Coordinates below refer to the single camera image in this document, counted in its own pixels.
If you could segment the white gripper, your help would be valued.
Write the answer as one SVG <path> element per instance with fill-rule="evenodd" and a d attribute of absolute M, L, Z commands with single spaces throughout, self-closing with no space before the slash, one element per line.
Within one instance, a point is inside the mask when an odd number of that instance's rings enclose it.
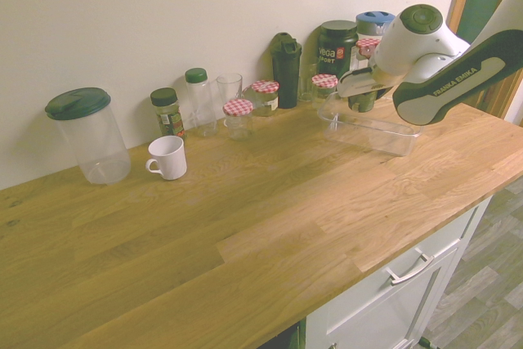
<path fill-rule="evenodd" d="M 393 75 L 379 67 L 366 67 L 345 73 L 338 81 L 340 97 L 348 97 L 351 110 L 359 111 L 359 96 L 369 92 L 368 108 L 372 109 L 376 99 L 384 96 L 393 86 Z"/>

